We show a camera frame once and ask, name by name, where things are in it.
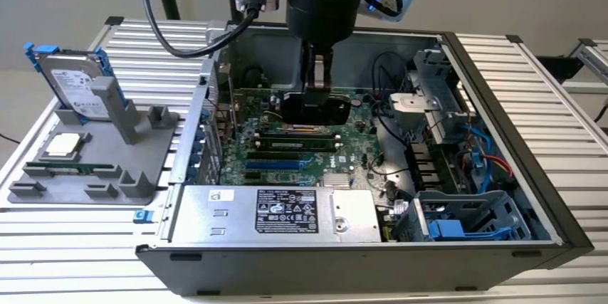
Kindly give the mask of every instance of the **blue pcie slot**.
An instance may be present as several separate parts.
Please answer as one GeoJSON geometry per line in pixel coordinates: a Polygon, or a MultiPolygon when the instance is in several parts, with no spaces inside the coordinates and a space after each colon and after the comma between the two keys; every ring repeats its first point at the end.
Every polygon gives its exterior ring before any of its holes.
{"type": "Polygon", "coordinates": [[[247,162],[245,168],[261,170],[300,170],[300,162],[247,162]]]}

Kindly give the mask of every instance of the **red cable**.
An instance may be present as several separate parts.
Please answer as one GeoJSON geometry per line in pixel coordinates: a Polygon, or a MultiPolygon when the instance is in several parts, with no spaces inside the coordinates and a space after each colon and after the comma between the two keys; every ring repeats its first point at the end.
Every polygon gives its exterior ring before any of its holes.
{"type": "Polygon", "coordinates": [[[509,170],[509,177],[513,177],[513,169],[511,168],[511,165],[507,163],[507,161],[496,156],[488,156],[487,154],[481,155],[483,158],[488,158],[495,160],[496,162],[501,163],[504,167],[507,167],[507,170],[509,170]]]}

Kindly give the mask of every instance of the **motherboard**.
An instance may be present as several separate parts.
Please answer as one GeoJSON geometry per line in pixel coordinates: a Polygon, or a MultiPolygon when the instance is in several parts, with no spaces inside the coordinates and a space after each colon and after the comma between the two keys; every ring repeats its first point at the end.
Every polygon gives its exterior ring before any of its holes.
{"type": "Polygon", "coordinates": [[[283,123],[280,90],[237,90],[237,130],[223,145],[220,183],[380,189],[383,179],[368,170],[380,153],[372,104],[364,94],[343,94],[352,99],[347,123],[313,126],[283,123]]]}

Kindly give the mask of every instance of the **sticker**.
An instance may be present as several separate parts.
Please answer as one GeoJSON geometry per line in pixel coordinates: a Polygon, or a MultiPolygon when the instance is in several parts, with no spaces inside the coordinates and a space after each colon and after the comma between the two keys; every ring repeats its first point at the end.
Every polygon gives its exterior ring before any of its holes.
{"type": "Polygon", "coordinates": [[[232,189],[215,189],[209,191],[209,202],[233,201],[235,191],[232,189]]]}
{"type": "Polygon", "coordinates": [[[91,91],[91,76],[79,70],[53,69],[51,73],[75,112],[89,119],[108,119],[104,102],[91,91]]]}
{"type": "Polygon", "coordinates": [[[260,189],[256,207],[259,233],[319,233],[315,190],[260,189]]]}

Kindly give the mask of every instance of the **power supply label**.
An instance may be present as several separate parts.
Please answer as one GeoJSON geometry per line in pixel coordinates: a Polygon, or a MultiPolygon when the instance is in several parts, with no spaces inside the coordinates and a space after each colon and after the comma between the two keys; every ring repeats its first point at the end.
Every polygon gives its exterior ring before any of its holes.
{"type": "Polygon", "coordinates": [[[256,230],[261,234],[319,233],[315,190],[257,190],[256,230]]]}

